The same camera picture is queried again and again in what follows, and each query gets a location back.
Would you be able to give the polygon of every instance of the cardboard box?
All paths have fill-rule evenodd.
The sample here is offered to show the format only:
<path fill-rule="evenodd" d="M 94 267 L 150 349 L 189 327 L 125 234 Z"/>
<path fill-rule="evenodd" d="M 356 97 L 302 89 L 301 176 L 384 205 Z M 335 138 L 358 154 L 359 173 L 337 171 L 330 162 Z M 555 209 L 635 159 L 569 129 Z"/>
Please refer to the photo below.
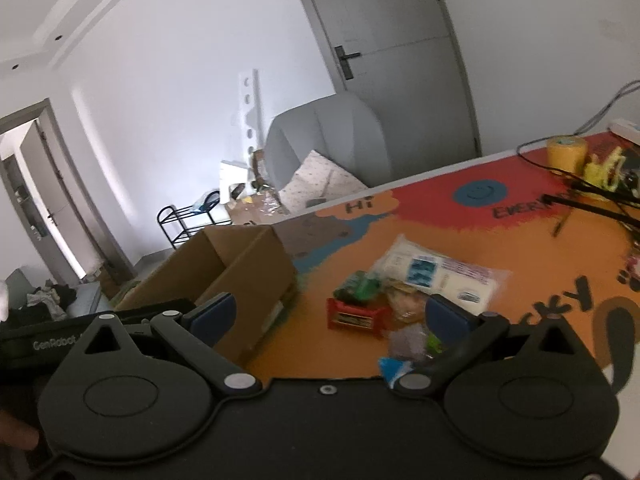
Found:
<path fill-rule="evenodd" d="M 181 245 L 116 310 L 183 298 L 198 306 L 229 292 L 236 297 L 238 315 L 215 349 L 242 364 L 264 335 L 265 323 L 295 273 L 271 227 L 209 226 Z"/>

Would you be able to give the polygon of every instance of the orange table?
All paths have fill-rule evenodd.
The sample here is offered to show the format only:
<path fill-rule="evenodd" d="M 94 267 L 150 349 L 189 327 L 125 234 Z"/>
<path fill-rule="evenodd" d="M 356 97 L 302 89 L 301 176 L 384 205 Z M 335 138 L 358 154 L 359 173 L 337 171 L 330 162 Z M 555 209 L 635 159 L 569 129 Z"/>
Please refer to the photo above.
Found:
<path fill-rule="evenodd" d="M 613 134 L 588 140 L 600 155 L 618 142 Z M 544 150 L 529 156 L 545 160 Z M 324 302 L 352 272 L 369 269 L 404 234 L 464 262 L 508 270 L 492 310 L 531 324 L 562 314 L 608 373 L 612 353 L 616 356 L 616 381 L 624 384 L 625 366 L 640 353 L 640 282 L 623 272 L 628 233 L 613 220 L 575 210 L 553 238 L 567 208 L 545 206 L 539 198 L 567 192 L 558 177 L 507 153 L 373 189 L 277 224 L 300 272 L 301 294 L 248 369 L 263 380 L 377 375 L 386 341 L 329 330 Z M 626 328 L 619 331 L 621 320 Z M 640 370 L 619 398 L 623 416 L 606 458 L 631 477 L 640 471 L 635 438 Z"/>

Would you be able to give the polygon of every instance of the blue gripper pad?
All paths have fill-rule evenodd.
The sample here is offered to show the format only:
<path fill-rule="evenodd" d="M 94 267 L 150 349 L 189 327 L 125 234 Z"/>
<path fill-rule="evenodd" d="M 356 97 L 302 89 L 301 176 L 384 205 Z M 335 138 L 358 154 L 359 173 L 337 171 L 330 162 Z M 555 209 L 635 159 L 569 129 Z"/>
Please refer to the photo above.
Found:
<path fill-rule="evenodd" d="M 465 339 L 478 326 L 478 318 L 439 294 L 430 296 L 424 307 L 428 329 L 446 347 Z"/>
<path fill-rule="evenodd" d="M 180 324 L 208 346 L 215 345 L 236 322 L 236 298 L 219 294 L 182 316 Z"/>

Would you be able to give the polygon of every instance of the yellow tape roll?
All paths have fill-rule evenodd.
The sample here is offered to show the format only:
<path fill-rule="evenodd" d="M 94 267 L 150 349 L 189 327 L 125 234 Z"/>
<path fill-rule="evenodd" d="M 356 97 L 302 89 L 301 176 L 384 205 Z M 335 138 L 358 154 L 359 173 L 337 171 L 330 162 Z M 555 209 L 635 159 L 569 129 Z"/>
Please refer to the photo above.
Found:
<path fill-rule="evenodd" d="M 546 142 L 547 165 L 582 175 L 589 145 L 580 137 L 555 137 Z"/>

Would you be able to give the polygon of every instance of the plastic bag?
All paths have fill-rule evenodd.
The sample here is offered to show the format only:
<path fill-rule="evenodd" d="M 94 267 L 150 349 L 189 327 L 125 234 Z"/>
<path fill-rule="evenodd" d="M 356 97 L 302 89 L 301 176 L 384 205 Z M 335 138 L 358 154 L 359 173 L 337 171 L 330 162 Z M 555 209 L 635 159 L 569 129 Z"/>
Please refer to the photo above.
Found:
<path fill-rule="evenodd" d="M 411 361 L 399 361 L 389 357 L 381 357 L 378 359 L 378 367 L 380 368 L 380 374 L 384 377 L 391 389 L 393 389 L 398 379 L 414 369 Z"/>
<path fill-rule="evenodd" d="M 426 357 L 428 333 L 421 323 L 405 326 L 401 330 L 389 332 L 389 357 L 400 361 L 422 361 Z"/>
<path fill-rule="evenodd" d="M 384 291 L 398 321 L 412 324 L 424 319 L 427 294 L 398 280 L 386 280 Z"/>
<path fill-rule="evenodd" d="M 430 251 L 400 235 L 374 272 L 385 282 L 402 282 L 425 294 L 441 294 L 478 316 L 487 311 L 508 272 L 466 264 Z"/>

